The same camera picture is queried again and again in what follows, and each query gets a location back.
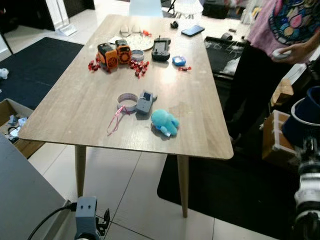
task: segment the black pants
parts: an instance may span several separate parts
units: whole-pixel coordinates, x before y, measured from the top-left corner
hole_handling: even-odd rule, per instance
[[[231,137],[244,134],[257,121],[291,68],[292,65],[273,62],[249,43],[245,46],[223,111],[225,120],[230,121],[246,100],[242,115],[229,129]]]

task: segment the hand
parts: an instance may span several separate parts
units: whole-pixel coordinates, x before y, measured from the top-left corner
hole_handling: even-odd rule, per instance
[[[272,61],[274,61],[275,63],[294,65],[294,64],[301,63],[311,52],[306,43],[298,43],[298,44],[293,44],[291,46],[283,48],[281,51],[279,51],[279,53],[283,54],[290,50],[291,50],[291,54],[287,58],[276,59],[272,57]]]

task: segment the blue bucket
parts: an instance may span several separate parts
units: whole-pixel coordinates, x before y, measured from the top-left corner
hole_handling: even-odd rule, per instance
[[[304,139],[314,137],[320,143],[320,87],[312,87],[307,97],[291,108],[291,116],[282,125],[282,133],[295,146],[303,148]]]

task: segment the white object in hand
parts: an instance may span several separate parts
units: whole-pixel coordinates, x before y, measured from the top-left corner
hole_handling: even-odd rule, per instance
[[[9,71],[6,68],[0,69],[0,78],[7,79]]]
[[[286,51],[284,53],[280,53],[280,51],[282,50],[283,48],[278,48],[276,50],[273,51],[272,53],[272,56],[275,58],[275,59],[286,59],[287,57],[289,57],[291,55],[291,50],[289,51]]]

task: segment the graphic t-shirt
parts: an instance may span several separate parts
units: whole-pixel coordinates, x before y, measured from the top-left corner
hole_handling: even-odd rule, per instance
[[[267,0],[248,40],[271,57],[275,49],[307,42],[317,31],[320,0]]]

